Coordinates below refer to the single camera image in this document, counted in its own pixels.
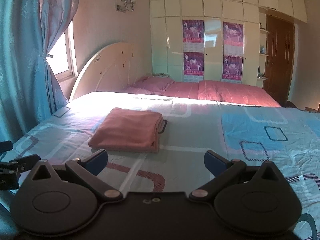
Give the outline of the pink pillow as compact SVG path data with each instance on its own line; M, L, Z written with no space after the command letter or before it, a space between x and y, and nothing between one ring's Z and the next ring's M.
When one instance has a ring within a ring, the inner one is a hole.
M163 94L175 81L169 77L144 76L129 87L124 89L124 93L131 94Z

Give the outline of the upper left purple poster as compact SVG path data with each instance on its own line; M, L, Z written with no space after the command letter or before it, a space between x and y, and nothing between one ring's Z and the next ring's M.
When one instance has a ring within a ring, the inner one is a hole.
M183 20L183 42L203 43L204 42L204 21L203 20Z

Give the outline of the wall lamp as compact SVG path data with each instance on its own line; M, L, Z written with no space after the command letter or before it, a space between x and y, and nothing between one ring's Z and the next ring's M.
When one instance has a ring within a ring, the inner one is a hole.
M116 5L116 11L133 12L135 10L136 0L121 0L122 4Z

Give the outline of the purple poster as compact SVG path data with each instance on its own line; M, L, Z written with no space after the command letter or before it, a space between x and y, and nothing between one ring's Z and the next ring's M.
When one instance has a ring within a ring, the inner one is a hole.
M183 74L204 76L204 53L183 53Z
M242 80L243 57L223 56L222 79L240 82Z
M242 47L244 45L244 25L238 23L223 23L223 44Z
M203 20L183 20L183 42L203 43L204 42L204 21Z

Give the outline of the lower left purple poster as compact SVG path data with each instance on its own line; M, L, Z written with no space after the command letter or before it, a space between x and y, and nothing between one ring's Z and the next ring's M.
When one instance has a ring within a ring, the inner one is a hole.
M204 76L204 53L183 53L183 74Z

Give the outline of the cream glossy wardrobe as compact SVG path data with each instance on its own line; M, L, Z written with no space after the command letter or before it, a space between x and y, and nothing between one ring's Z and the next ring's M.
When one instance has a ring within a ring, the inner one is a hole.
M176 81L222 79L223 23L244 25L242 80L261 86L258 71L266 59L266 14L275 12L283 19L307 22L305 0L149 0L151 17L152 70ZM204 21L204 42L183 42L183 20ZM183 74L183 53L204 53L204 76Z

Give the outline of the window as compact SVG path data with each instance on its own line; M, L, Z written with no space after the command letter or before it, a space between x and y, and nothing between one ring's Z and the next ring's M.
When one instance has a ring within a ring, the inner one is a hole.
M78 76L72 21L50 50L49 55L52 57L47 58L48 63L59 82Z

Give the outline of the pink ribbed garment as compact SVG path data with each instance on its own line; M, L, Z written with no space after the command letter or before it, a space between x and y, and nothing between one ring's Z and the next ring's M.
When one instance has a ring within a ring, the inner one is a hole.
M114 108L88 145L96 150L157 153L162 122L158 112Z

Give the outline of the cream round headboard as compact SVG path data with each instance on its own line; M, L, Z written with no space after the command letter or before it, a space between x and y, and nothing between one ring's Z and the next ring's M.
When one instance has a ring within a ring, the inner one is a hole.
M70 100L91 92L121 92L148 73L135 44L118 42L105 46L81 70Z

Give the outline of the lower right purple poster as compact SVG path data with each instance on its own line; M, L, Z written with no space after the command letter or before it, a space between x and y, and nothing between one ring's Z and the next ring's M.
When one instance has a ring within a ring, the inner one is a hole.
M242 80L243 57L223 56L222 79L240 82Z

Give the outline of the blue patterned bed sheet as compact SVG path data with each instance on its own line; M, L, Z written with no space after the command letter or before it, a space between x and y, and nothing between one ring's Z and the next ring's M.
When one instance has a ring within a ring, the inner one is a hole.
M92 92L71 101L26 135L2 161L37 154L52 164L89 157L88 143L114 108L153 111L168 124L157 153L109 152L99 178L123 192L191 192L213 175L212 150L258 166L274 162L291 184L303 219L302 239L319 239L319 114L296 108L229 105L215 101Z

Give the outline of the blue curtain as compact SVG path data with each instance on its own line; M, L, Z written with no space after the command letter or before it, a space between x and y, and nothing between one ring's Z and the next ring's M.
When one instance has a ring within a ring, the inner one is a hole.
M67 104L48 64L80 0L1 0L1 140L17 141Z

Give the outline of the pink quilt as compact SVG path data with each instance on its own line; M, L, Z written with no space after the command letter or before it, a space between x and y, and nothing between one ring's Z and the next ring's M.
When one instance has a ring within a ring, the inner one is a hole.
M162 96L210 100L259 107L280 107L262 88L221 81L178 82L175 81Z

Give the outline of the brown wooden door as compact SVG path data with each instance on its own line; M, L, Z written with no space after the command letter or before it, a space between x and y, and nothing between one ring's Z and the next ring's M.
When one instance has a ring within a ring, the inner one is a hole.
M295 28L280 18L266 16L267 62L263 89L282 107L286 106L292 79Z

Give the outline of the upper right purple poster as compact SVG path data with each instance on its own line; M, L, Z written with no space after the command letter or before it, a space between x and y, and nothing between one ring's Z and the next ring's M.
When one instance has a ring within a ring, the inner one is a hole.
M242 47L244 45L244 25L238 23L223 23L223 44Z

